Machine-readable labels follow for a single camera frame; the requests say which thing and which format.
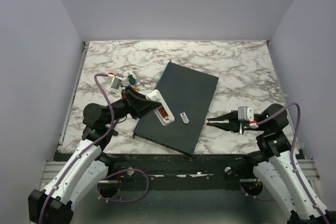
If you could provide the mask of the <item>dark flat metal box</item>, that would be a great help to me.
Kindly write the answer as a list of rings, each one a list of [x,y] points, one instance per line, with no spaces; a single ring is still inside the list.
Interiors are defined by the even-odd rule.
[[[155,88],[160,91],[175,120],[163,126],[152,112],[139,119],[133,135],[192,155],[217,83],[216,76],[169,62]],[[183,123],[182,112],[186,113],[189,124]]]

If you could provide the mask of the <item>green handled screwdriver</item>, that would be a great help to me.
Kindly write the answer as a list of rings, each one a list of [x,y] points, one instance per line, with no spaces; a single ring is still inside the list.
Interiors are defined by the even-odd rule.
[[[136,79],[132,74],[128,74],[128,80],[130,85],[135,85],[136,84]]]

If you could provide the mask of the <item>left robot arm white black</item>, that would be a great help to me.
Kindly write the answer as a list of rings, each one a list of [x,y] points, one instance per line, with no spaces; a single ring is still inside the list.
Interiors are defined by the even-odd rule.
[[[121,98],[103,106],[88,104],[83,111],[86,126],[82,139],[58,174],[42,189],[28,196],[29,219],[33,223],[71,223],[78,203],[102,179],[118,176],[115,164],[104,152],[118,119],[131,115],[141,119],[154,112],[166,126],[174,121],[159,90],[143,95],[128,86]]]

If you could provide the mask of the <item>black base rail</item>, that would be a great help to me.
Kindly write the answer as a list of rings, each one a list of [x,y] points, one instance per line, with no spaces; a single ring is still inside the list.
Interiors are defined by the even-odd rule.
[[[102,190],[112,192],[183,190],[241,190],[257,196],[264,186],[253,174],[253,158],[245,154],[169,155],[105,154],[98,161],[108,167],[108,174],[122,173],[100,182]]]

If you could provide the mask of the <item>white remote control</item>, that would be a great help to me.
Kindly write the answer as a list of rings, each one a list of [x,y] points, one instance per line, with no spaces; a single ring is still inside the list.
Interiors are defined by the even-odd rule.
[[[148,100],[159,102],[161,104],[157,109],[154,110],[154,113],[163,126],[167,126],[174,122],[175,117],[159,90],[152,91],[146,96],[146,98]]]

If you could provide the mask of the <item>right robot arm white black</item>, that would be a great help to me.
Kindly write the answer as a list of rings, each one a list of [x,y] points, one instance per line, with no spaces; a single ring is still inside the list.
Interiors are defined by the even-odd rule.
[[[288,223],[335,223],[335,211],[329,210],[312,189],[294,154],[295,142],[283,132],[289,124],[287,108],[275,103],[256,114],[253,108],[240,106],[207,119],[206,124],[239,134],[262,132],[256,137],[259,150],[248,154],[241,171],[246,177],[261,180]]]

